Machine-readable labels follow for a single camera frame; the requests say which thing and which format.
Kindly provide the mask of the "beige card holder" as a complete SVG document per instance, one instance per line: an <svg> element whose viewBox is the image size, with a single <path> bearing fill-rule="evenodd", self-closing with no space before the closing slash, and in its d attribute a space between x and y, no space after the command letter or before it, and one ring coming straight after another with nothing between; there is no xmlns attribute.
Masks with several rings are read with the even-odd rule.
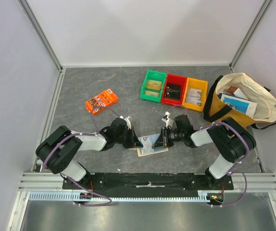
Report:
<svg viewBox="0 0 276 231"><path fill-rule="evenodd" d="M152 154L167 152L168 148L152 148L155 141L159 138L158 134L147 135L143 137L139 137L139 141L143 144L143 148L130 148L130 150L137 151L138 157L144 157Z"/></svg>

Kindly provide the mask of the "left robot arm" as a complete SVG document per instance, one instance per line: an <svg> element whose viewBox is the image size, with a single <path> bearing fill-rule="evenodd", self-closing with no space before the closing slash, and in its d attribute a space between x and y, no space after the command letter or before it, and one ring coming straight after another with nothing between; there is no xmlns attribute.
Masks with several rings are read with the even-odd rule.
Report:
<svg viewBox="0 0 276 231"><path fill-rule="evenodd" d="M129 117L117 117L109 126L94 133L76 132L60 126L37 147L35 153L43 167L53 174L72 178L75 186L85 189L90 183L89 172L73 160L74 156L80 151L107 151L115 144L126 149L143 147Z"/></svg>

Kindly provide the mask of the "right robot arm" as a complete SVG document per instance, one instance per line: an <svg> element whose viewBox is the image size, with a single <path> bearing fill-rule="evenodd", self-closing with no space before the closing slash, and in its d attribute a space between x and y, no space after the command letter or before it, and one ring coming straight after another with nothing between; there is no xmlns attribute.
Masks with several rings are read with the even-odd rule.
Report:
<svg viewBox="0 0 276 231"><path fill-rule="evenodd" d="M234 165L241 163L242 158L256 147L253 136L231 117L199 130L193 128L187 115L177 116L175 124L176 128L161 128L161 133L152 148L169 148L178 141L190 148L214 143L219 156L206 169L204 177L205 186L212 190L220 186L222 178L230 174Z"/></svg>

